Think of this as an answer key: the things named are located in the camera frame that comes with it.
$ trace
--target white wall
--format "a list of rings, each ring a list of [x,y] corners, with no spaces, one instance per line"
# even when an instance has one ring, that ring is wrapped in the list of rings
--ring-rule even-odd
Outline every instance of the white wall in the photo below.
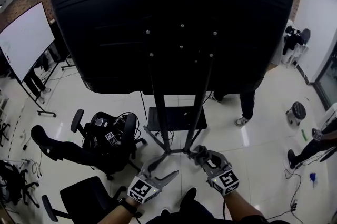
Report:
[[[311,31],[309,50],[299,65],[309,82],[314,82],[337,41],[337,0],[300,0],[294,24]]]

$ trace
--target baseboard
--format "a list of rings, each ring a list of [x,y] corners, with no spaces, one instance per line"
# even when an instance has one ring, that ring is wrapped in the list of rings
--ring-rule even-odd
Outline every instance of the baseboard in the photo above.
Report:
[[[304,78],[304,81],[308,86],[312,86],[314,84],[313,82],[309,82],[307,76],[299,65],[296,66],[296,69],[300,72],[301,76]]]

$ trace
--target glass door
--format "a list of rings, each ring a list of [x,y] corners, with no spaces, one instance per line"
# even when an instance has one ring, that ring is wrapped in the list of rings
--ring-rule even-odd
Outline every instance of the glass door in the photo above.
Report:
[[[315,89],[325,109],[337,103],[337,49],[336,46],[316,80]]]

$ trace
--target whiteboard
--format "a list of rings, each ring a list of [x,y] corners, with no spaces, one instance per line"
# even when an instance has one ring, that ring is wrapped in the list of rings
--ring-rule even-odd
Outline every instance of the whiteboard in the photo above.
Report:
[[[54,41],[42,3],[26,11],[0,33],[0,48],[20,81]]]

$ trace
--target door frame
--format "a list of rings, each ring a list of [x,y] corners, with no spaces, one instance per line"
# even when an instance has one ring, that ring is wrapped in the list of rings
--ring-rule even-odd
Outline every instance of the door frame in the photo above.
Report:
[[[332,60],[332,56],[334,54],[337,54],[337,43],[335,44],[335,47],[333,48],[333,50],[331,51],[331,54],[329,56],[329,58],[327,59],[323,69],[321,70],[320,74],[318,75],[317,79],[315,80],[315,82],[313,83],[313,87],[318,95],[318,97],[320,98],[325,111],[327,111],[333,104],[330,103],[328,97],[326,96],[326,94],[324,93],[324,89],[322,88],[322,86],[319,83],[319,80],[321,79],[321,77],[323,76],[323,74],[325,73],[325,71],[328,69],[328,66]]]

